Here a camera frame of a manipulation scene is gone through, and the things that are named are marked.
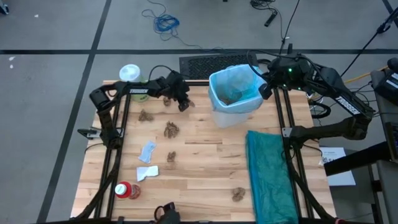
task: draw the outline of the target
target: white lid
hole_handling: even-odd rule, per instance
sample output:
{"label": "white lid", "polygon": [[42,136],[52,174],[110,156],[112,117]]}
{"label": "white lid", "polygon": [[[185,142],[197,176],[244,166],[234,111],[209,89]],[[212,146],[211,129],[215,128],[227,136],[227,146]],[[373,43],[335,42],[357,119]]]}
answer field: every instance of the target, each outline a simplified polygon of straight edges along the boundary
{"label": "white lid", "polygon": [[139,82],[140,69],[137,65],[125,65],[119,71],[119,77],[125,82]]}
{"label": "white lid", "polygon": [[115,188],[114,188],[114,192],[117,195],[124,195],[124,193],[126,193],[127,187],[124,184],[118,184]]}

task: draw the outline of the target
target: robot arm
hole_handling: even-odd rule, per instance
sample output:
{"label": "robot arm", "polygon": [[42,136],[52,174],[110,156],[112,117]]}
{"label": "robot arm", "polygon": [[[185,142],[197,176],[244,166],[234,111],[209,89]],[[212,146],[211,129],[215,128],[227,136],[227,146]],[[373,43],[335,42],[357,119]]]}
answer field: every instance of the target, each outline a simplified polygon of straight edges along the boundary
{"label": "robot arm", "polygon": [[[116,94],[112,100],[106,94],[110,90],[116,90]],[[189,86],[185,83],[181,74],[176,71],[171,71],[167,78],[160,77],[146,83],[118,81],[93,90],[90,93],[90,99],[97,109],[97,114],[101,122],[100,138],[103,144],[111,149],[117,149],[121,146],[120,134],[112,122],[110,111],[122,96],[127,94],[147,94],[156,98],[166,96],[174,101],[178,101],[179,110],[184,111],[189,107],[190,100],[187,95],[189,90]]]}
{"label": "robot arm", "polygon": [[262,74],[267,84],[259,88],[264,99],[271,96],[273,88],[317,92],[334,99],[352,115],[339,123],[321,127],[284,128],[282,134],[289,138],[292,144],[301,147],[308,139],[343,136],[351,140],[360,140],[366,137],[374,110],[345,87],[335,69],[317,65],[300,54],[280,56],[268,65],[268,69],[269,72]]}

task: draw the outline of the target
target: gray floor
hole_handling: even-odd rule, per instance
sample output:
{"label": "gray floor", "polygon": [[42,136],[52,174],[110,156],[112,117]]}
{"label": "gray floor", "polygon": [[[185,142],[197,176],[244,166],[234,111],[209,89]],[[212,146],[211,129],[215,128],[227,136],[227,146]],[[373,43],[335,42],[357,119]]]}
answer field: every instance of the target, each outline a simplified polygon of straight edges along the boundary
{"label": "gray floor", "polygon": [[[1,50],[90,49],[100,21],[105,0],[8,0],[11,13],[0,16]],[[280,20],[263,26],[269,12],[257,11],[249,1],[229,0],[158,0],[167,12],[180,19],[180,37],[188,44],[203,48],[280,47]],[[398,0],[390,0],[393,7]],[[276,0],[273,4],[282,13],[284,29],[295,1]],[[163,42],[152,30],[152,20],[143,18],[146,8],[158,14],[161,7],[141,0],[112,0],[108,18],[99,42],[99,49],[192,49],[179,40]],[[289,42],[296,49],[360,49],[388,15],[381,0],[302,0],[289,30]],[[370,49],[398,49],[397,27],[377,37]],[[67,151],[65,163],[53,198],[48,221],[69,217],[87,141],[77,134],[78,128],[91,125],[95,109],[89,92],[103,80],[118,79],[119,69],[128,63],[140,66],[143,74],[158,64],[178,70],[182,55],[96,55]],[[354,55],[307,55],[314,62],[342,72]],[[345,79],[380,68],[396,55],[362,55]],[[0,55],[0,99],[4,105],[0,124],[3,134],[0,158],[0,223],[36,222],[60,143],[70,117],[81,74],[88,55]],[[155,76],[166,75],[158,70]],[[364,78],[350,88],[366,84]],[[373,93],[366,93],[369,100]],[[322,120],[330,124],[347,117],[338,106]],[[384,140],[381,123],[374,119],[369,135],[363,141],[343,138],[324,139],[321,144],[360,150]],[[366,172],[354,172],[358,186],[332,189],[336,211],[341,218],[371,212],[371,191],[366,185]],[[360,189],[364,197],[352,197]],[[354,219],[372,222],[371,215]]]}

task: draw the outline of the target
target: wooden tabletop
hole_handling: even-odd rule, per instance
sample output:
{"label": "wooden tabletop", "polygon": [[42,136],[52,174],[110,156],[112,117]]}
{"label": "wooden tabletop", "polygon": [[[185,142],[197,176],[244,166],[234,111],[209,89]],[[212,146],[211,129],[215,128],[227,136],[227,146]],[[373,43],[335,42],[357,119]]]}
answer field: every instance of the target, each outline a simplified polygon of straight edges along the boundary
{"label": "wooden tabletop", "polygon": [[[245,123],[220,129],[211,116],[208,86],[190,88],[188,94],[196,107],[189,107],[183,113],[179,112],[177,102],[165,107],[162,98],[150,98],[143,103],[131,101],[119,181],[139,185],[141,195],[135,200],[116,197],[114,220],[118,216],[124,216],[126,220],[153,220],[157,206],[175,202],[182,221],[254,221],[245,135],[248,130],[280,134],[275,99],[270,97],[264,101]],[[284,102],[283,93],[280,95],[281,101]],[[313,126],[304,93],[291,91],[289,95],[295,124]],[[124,103],[121,103],[120,118],[123,105]],[[154,120],[138,121],[142,109],[152,113]],[[176,138],[164,137],[168,121],[174,122],[180,128]],[[100,127],[97,116],[93,126]],[[148,141],[157,145],[152,153],[151,164],[145,164],[138,159],[142,147]],[[96,139],[89,141],[88,145],[99,142],[100,140]],[[318,147],[313,141],[306,144]],[[173,151],[177,154],[175,162],[167,162],[167,154]],[[71,217],[78,215],[98,190],[104,155],[105,147],[102,145],[93,146],[87,151]],[[325,170],[318,165],[320,153],[304,147],[302,157],[309,189],[326,211],[335,216]],[[159,175],[137,182],[136,167],[154,165],[159,166]],[[246,189],[246,194],[240,202],[232,201],[231,191],[236,187]],[[306,217],[305,202],[301,191],[299,192],[300,207],[303,216]],[[108,195],[109,193],[105,193],[102,216],[106,211]]]}

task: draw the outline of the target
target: green cloth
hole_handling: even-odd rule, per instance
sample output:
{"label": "green cloth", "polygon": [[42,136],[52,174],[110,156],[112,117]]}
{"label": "green cloth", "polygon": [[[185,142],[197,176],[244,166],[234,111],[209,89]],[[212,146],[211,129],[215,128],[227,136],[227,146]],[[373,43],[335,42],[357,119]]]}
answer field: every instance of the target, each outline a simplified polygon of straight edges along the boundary
{"label": "green cloth", "polygon": [[258,224],[299,222],[282,151],[281,135],[248,131],[246,156]]}

